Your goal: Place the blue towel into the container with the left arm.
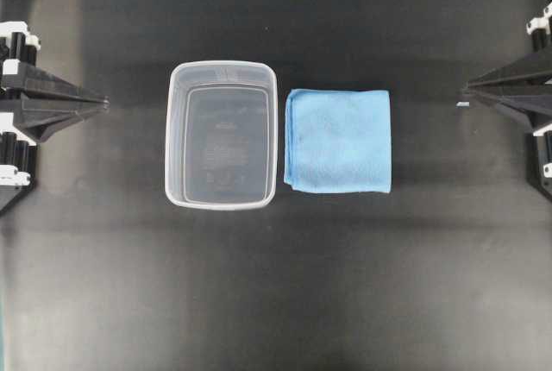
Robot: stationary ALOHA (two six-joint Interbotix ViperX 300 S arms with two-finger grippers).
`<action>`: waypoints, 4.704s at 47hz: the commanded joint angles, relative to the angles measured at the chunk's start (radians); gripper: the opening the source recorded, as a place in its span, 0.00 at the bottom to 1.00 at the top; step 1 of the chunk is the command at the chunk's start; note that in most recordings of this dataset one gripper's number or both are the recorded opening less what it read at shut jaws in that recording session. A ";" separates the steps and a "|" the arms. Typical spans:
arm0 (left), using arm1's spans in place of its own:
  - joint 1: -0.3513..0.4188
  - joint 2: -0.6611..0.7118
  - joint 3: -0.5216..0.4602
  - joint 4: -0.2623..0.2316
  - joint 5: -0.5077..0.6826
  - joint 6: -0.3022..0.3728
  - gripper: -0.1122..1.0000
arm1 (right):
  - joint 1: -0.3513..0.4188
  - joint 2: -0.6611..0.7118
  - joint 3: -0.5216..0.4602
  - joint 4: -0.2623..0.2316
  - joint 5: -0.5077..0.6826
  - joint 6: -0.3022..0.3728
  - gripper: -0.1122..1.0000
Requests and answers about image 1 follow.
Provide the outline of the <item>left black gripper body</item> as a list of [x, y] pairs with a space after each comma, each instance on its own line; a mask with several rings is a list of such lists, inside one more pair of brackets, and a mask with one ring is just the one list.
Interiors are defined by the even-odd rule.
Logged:
[[[1, 80], [15, 75], [22, 62], [36, 64], [40, 39], [24, 21], [1, 23]], [[5, 214], [35, 188], [37, 142], [19, 128], [21, 91], [1, 84], [1, 213]]]

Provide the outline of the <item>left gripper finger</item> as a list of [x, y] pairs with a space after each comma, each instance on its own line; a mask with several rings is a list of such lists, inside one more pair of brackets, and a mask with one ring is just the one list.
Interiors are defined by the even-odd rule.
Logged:
[[50, 72], [27, 63], [19, 63], [16, 83], [18, 90], [40, 98], [108, 104], [108, 98], [101, 97], [93, 91], [71, 84]]
[[106, 102], [21, 102], [19, 130], [37, 143], [43, 143], [62, 129], [108, 109]]

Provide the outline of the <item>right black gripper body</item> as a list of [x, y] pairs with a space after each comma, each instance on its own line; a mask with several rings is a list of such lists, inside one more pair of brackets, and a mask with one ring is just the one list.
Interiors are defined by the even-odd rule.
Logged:
[[[534, 17], [526, 26], [533, 50], [538, 52], [551, 45], [551, 3], [543, 8], [543, 15]], [[551, 119], [537, 118], [537, 128], [532, 134], [535, 151], [536, 185], [546, 197], [551, 197]]]

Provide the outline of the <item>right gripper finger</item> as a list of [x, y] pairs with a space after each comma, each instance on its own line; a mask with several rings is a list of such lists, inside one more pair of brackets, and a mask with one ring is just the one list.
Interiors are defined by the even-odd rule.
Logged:
[[494, 108], [518, 122], [525, 132], [533, 133], [537, 118], [551, 119], [551, 85], [489, 85], [463, 88], [465, 99]]
[[471, 79], [467, 88], [510, 85], [518, 82], [546, 83], [551, 80], [551, 48], [545, 47], [506, 66]]

